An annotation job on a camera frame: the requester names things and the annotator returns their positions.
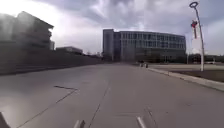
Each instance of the road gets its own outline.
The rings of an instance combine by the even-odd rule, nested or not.
[[[149,107],[159,128],[223,128],[224,93],[124,64],[0,77],[11,128],[138,128]]]

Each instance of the lamp post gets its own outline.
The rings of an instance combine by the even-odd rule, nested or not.
[[[202,30],[201,30],[201,22],[197,10],[198,2],[192,2],[189,6],[190,8],[193,8],[196,12],[197,20],[198,20],[198,25],[199,25],[199,31],[200,31],[200,38],[201,38],[201,71],[204,71],[204,42],[203,42],[203,35],[202,35]]]

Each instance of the crack in pavement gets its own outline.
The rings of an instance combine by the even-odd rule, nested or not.
[[[59,99],[57,102],[51,104],[50,106],[48,106],[46,109],[44,109],[43,111],[41,111],[40,113],[36,114],[35,116],[33,116],[32,118],[28,119],[26,122],[24,122],[23,124],[19,125],[16,128],[21,128],[22,126],[24,126],[25,124],[27,124],[28,122],[30,122],[31,120],[35,119],[36,117],[42,115],[44,112],[46,112],[47,110],[51,109],[52,107],[54,107],[55,105],[57,105],[59,102],[61,102],[62,100],[64,100],[65,98],[67,98],[68,96],[70,96],[71,94],[73,94],[76,90],[73,89],[73,91],[71,91],[70,93],[68,93],[67,95],[65,95],[64,97],[62,97],[61,99]]]

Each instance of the cloud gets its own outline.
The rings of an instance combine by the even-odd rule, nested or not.
[[[102,29],[158,31],[186,35],[188,51],[193,45],[191,21],[195,12],[192,0],[36,0],[55,7],[57,23],[53,37],[57,46],[74,45],[85,51],[100,51]],[[223,0],[201,0],[199,13],[206,50],[217,52],[224,44],[221,29]]]

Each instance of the wall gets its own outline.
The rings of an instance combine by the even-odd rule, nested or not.
[[[0,74],[100,64],[103,61],[71,53],[0,43]]]

